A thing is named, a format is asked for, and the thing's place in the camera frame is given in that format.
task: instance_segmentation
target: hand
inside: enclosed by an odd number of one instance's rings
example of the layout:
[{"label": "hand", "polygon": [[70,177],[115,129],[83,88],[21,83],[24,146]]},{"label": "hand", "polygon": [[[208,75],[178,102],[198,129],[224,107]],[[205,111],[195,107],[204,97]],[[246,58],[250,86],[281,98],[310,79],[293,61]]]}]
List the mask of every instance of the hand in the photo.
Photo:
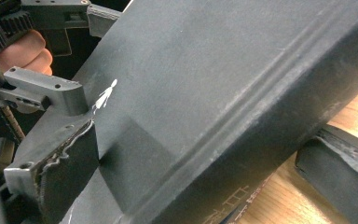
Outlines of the hand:
[{"label": "hand", "polygon": [[18,66],[51,76],[52,56],[45,46],[41,34],[35,30],[28,32],[0,53],[0,71]]}]

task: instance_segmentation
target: white scratch mark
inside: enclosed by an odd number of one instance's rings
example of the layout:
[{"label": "white scratch mark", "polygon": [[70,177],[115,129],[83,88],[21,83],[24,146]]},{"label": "white scratch mark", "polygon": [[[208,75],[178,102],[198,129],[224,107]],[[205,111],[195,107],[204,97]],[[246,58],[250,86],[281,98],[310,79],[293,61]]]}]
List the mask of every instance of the white scratch mark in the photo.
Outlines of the white scratch mark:
[{"label": "white scratch mark", "polygon": [[110,87],[108,87],[105,91],[103,91],[100,94],[100,98],[97,100],[97,102],[95,102],[95,105],[92,106],[92,110],[93,110],[92,113],[94,115],[97,112],[97,110],[100,109],[102,106],[103,106],[103,108],[106,107],[107,100],[109,99],[110,94],[112,94],[112,90],[116,85],[117,85],[117,79],[115,79],[112,82],[112,85],[110,85]]},{"label": "white scratch mark", "polygon": [[71,209],[71,214],[69,215],[69,221],[68,221],[68,224],[71,224],[71,220],[72,220],[72,213],[74,212],[74,206],[72,206],[72,209]]},{"label": "white scratch mark", "polygon": [[123,13],[129,8],[129,6],[132,4],[133,0],[130,0],[130,2],[127,4],[127,6],[124,8]]}]

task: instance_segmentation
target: screw hole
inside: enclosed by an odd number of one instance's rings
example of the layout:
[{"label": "screw hole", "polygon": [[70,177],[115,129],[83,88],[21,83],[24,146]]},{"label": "screw hole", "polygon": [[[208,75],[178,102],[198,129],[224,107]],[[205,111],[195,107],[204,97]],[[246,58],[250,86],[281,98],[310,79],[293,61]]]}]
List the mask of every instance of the screw hole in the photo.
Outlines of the screw hole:
[{"label": "screw hole", "polygon": [[31,105],[32,104],[32,102],[30,101],[30,100],[27,100],[27,99],[23,99],[22,100],[25,104],[27,104],[27,105]]},{"label": "screw hole", "polygon": [[20,166],[20,169],[22,169],[22,170],[28,169],[28,168],[30,168],[32,165],[34,165],[34,163],[31,162],[31,161],[28,161],[28,162],[22,164],[22,165]]}]

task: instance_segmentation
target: wooden surface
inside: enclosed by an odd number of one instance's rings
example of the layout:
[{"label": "wooden surface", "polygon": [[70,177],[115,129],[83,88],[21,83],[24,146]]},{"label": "wooden surface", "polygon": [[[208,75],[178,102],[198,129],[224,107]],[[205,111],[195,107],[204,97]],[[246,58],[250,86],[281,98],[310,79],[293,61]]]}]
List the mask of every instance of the wooden surface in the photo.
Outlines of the wooden surface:
[{"label": "wooden surface", "polygon": [[[358,96],[329,124],[358,137]],[[245,223],[349,223],[295,171],[295,157],[285,162],[243,215]]]}]

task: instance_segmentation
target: dark gray panel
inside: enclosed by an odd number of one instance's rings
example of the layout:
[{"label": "dark gray panel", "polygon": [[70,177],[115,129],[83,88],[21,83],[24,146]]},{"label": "dark gray panel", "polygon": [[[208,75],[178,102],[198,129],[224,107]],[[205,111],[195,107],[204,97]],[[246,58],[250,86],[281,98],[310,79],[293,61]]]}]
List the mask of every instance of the dark gray panel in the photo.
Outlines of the dark gray panel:
[{"label": "dark gray panel", "polygon": [[[89,106],[115,79],[95,115],[98,185],[123,223],[200,223],[357,94],[358,1],[134,1],[75,77]],[[48,111],[23,144],[69,119]]]},{"label": "dark gray panel", "polygon": [[358,224],[358,138],[325,126],[296,156],[297,171]]}]

